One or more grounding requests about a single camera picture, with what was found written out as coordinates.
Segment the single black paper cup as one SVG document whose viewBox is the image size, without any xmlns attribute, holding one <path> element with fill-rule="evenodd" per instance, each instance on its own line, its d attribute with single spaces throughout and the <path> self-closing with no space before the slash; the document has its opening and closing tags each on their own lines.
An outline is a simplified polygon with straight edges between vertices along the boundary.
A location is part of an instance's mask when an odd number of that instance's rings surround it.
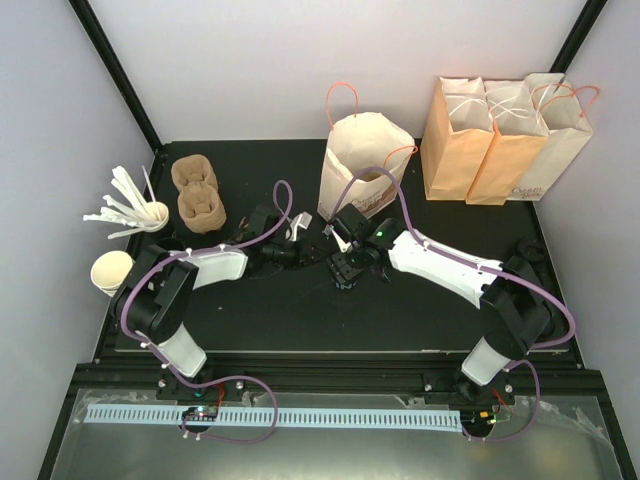
<svg viewBox="0 0 640 480">
<path fill-rule="evenodd" d="M 344 280 L 335 280 L 335 287 L 341 292 L 351 291 L 354 286 L 357 284 L 356 281 L 344 281 Z"/>
</svg>

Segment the printed Cream Bear paper bag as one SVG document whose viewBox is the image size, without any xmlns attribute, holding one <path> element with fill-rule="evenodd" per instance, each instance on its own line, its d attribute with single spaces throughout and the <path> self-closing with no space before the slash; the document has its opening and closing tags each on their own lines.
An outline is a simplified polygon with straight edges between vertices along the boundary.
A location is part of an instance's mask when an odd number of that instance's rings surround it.
<svg viewBox="0 0 640 480">
<path fill-rule="evenodd" d="M 327 91 L 326 115 L 330 126 L 321 170 L 318 214 L 326 221 L 347 204 L 367 219 L 397 197 L 411 157 L 418 146 L 411 135 L 381 113 L 360 112 L 354 97 L 353 112 L 335 120 L 329 99 L 338 87 L 357 90 L 336 82 Z"/>
</svg>

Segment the black paper cup stack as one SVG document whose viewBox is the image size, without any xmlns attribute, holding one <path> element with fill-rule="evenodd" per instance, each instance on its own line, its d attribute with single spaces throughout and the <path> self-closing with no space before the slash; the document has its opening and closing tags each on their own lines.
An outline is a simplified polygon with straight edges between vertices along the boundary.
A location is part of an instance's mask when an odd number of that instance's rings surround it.
<svg viewBox="0 0 640 480">
<path fill-rule="evenodd" d="M 177 238 L 163 238 L 157 240 L 155 244 L 167 251 L 182 251 L 185 249 L 184 243 Z"/>
</svg>

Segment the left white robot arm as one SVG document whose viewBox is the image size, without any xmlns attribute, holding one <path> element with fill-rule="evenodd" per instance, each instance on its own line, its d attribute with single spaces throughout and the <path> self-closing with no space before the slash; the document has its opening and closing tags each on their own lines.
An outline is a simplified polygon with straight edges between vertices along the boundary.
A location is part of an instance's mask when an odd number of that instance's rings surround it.
<svg viewBox="0 0 640 480">
<path fill-rule="evenodd" d="M 317 260 L 304 231 L 312 215 L 288 220 L 261 205 L 241 230 L 241 242 L 203 254 L 146 247 L 109 304 L 110 315 L 125 320 L 128 331 L 154 346 L 163 362 L 180 372 L 179 386 L 193 399 L 214 388 L 213 372 L 204 368 L 206 354 L 184 325 L 193 291 L 224 281 L 248 278 L 264 265 L 297 269 Z"/>
</svg>

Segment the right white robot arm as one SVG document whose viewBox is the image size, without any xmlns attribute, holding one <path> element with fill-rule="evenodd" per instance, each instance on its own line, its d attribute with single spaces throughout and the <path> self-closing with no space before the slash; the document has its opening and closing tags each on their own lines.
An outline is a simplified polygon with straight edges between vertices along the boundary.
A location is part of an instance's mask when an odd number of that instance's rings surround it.
<svg viewBox="0 0 640 480">
<path fill-rule="evenodd" d="M 326 231 L 339 248 L 328 260 L 338 288 L 352 288 L 367 270 L 385 281 L 390 267 L 451 291 L 480 311 L 482 335 L 454 379 L 457 396 L 467 403 L 485 397 L 494 377 L 523 359 L 551 323 L 551 302 L 523 259 L 474 257 L 396 219 L 375 225 L 351 204 L 328 221 Z"/>
</svg>

